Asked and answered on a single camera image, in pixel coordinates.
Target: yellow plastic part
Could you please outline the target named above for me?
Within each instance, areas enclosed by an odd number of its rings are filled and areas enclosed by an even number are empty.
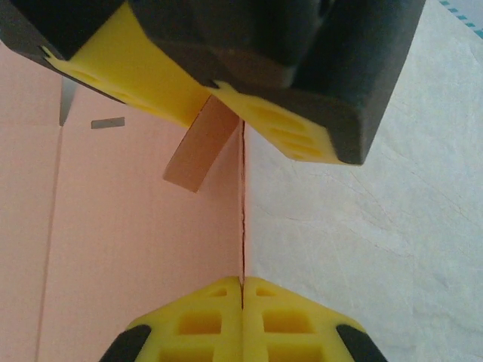
[[[344,164],[337,158],[327,129],[259,97],[238,93],[215,81],[212,94],[245,120],[285,156],[297,161]]]
[[[69,61],[47,61],[73,78],[185,127],[210,93],[160,51],[124,3]]]
[[[224,278],[146,314],[136,362],[353,362],[336,327],[360,324],[263,279]]]
[[[136,319],[152,328],[136,362],[242,362],[242,292],[225,278]]]
[[[336,326],[365,332],[347,316],[259,278],[246,278],[245,362],[353,362]]]

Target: cardboard strip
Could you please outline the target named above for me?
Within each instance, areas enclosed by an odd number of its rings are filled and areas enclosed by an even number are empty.
[[[239,123],[231,109],[211,96],[173,154],[163,179],[197,192]]]

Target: blue dashed line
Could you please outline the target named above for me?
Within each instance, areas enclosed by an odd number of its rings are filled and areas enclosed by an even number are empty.
[[[460,19],[461,21],[463,21],[466,26],[468,26],[471,30],[473,30],[473,32],[475,32],[476,35],[478,35],[481,39],[483,39],[483,29],[474,30],[473,28],[475,28],[476,25],[474,23],[471,23],[470,21],[468,21],[468,18],[465,17],[464,15],[458,15],[458,13],[460,11],[458,9],[456,9],[456,8],[453,8],[451,6],[450,2],[440,0],[440,3],[441,3],[441,5],[444,5],[458,19]]]

